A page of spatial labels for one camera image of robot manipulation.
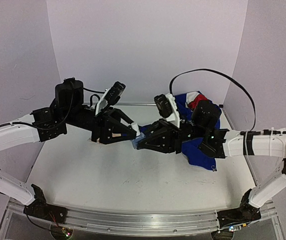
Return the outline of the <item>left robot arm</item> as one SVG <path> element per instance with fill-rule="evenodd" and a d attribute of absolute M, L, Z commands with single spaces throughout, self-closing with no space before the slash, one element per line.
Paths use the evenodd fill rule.
<path fill-rule="evenodd" d="M 115 82 L 102 93 L 96 104 L 84 104 L 84 84 L 74 77 L 55 87 L 55 98 L 49 107 L 32 111 L 17 120 L 0 124 L 0 152 L 16 146 L 45 142 L 67 134 L 71 125 L 91 132 L 91 140 L 104 145 L 130 141 L 140 135 L 138 125 L 113 106 L 125 90 Z M 44 219 L 50 207 L 42 189 L 24 183 L 0 169 L 0 193 L 18 200 L 37 217 Z"/>

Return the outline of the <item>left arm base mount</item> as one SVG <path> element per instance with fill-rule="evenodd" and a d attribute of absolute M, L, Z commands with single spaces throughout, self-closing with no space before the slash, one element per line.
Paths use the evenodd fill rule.
<path fill-rule="evenodd" d="M 52 221 L 56 224 L 64 224 L 67 217 L 67 208 L 47 203 L 43 190 L 31 184 L 34 190 L 34 200 L 26 205 L 24 214 L 41 220 Z"/>

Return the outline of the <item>nail polish bottle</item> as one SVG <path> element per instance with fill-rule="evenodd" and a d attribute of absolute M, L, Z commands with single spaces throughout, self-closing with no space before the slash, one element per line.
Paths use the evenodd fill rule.
<path fill-rule="evenodd" d="M 145 134 L 143 132 L 141 132 L 139 136 L 136 136 L 135 139 L 131 140 L 133 148 L 137 149 L 139 142 L 141 142 L 145 138 L 146 138 Z"/>

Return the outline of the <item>blue white red jacket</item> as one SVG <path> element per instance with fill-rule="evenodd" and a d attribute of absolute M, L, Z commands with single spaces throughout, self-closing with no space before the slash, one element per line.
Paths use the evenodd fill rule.
<path fill-rule="evenodd" d="M 215 158 L 200 149 L 207 130 L 220 128 L 221 109 L 198 91 L 174 96 L 180 115 L 180 126 L 190 125 L 189 140 L 183 142 L 182 151 L 190 165 L 216 171 Z"/>

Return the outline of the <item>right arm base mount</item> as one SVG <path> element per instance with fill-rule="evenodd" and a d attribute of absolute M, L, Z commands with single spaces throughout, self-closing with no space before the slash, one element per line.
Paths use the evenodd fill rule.
<path fill-rule="evenodd" d="M 251 189 L 243 195 L 239 207 L 220 210 L 217 212 L 220 230 L 227 229 L 230 226 L 249 224 L 261 219 L 260 209 L 249 204 L 248 198 L 250 191 Z"/>

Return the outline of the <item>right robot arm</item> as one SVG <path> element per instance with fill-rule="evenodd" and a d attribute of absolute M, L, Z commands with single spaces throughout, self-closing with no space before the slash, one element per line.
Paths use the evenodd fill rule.
<path fill-rule="evenodd" d="M 154 122 L 134 140 L 134 148 L 161 153 L 180 153 L 183 143 L 201 138 L 200 151 L 210 158 L 269 156 L 283 160 L 281 166 L 243 196 L 243 205 L 259 209 L 286 188 L 286 128 L 261 131 L 216 129 L 220 110 L 209 100 L 201 100 L 191 120 L 176 126 L 166 119 Z"/>

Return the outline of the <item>aluminium front rail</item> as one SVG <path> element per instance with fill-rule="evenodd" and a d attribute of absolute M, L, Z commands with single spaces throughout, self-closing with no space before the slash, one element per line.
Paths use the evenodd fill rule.
<path fill-rule="evenodd" d="M 38 219 L 24 214 L 24 205 L 10 201 L 4 213 L 0 226 L 0 238 L 4 237 L 13 214 L 27 219 L 34 219 L 42 223 L 49 223 L 55 227 L 82 230 L 96 234 L 110 234 L 118 236 L 136 237 L 165 237 L 189 236 L 219 229 L 216 210 L 174 212 L 174 213 L 137 213 L 137 212 L 108 212 L 98 210 L 84 210 L 67 208 L 67 217 L 64 224 Z M 229 231 L 244 231 L 271 220 L 272 235 L 278 240 L 284 239 L 282 229 L 273 201 L 269 200 L 260 208 L 261 219 L 251 223 L 230 226 Z"/>

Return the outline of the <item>mannequin hand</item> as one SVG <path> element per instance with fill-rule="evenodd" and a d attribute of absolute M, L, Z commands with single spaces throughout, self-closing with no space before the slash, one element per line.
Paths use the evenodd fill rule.
<path fill-rule="evenodd" d="M 91 134 L 91 141 L 104 145 L 125 141 L 126 139 L 120 133 L 94 133 Z"/>

